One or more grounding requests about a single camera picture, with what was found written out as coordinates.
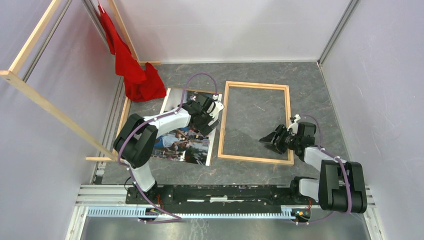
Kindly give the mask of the light wooden picture frame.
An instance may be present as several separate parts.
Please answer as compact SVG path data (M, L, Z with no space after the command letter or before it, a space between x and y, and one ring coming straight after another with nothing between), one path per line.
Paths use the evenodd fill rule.
M259 140L291 116L290 88L284 84L225 83L217 156L221 159L283 166L294 165L294 153L276 153Z

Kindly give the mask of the large printed photo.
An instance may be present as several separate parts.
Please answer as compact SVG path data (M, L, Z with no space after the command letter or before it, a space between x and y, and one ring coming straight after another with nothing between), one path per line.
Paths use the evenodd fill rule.
M188 100L197 100L200 94L211 98L214 92L197 89L183 91L181 88L168 88L160 113L176 108L180 104L182 96L185 103ZM163 160L209 166L212 159L215 132L213 130L208 135L202 135L191 126L171 130L157 137L151 156Z

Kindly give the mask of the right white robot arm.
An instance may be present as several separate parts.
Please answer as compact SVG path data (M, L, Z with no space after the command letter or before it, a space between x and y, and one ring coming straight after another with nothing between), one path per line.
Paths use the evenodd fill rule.
M302 204L315 200L322 210L363 214L368 207L363 167L360 163L333 156L315 143L317 126L310 122L283 124L259 139L266 148L293 153L319 171L318 178L295 177L290 183L289 199Z

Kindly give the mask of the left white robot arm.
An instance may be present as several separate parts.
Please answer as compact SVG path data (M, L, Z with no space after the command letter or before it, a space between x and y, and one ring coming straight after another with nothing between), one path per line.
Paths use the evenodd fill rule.
M157 198L156 180L149 166L156 139L184 127L194 127L200 134L208 135L219 124L218 117L224 108L217 97L199 93L195 99L182 101L162 114L142 117L135 113L129 116L113 148L118 153L118 163L126 166L138 188L140 200L151 204Z

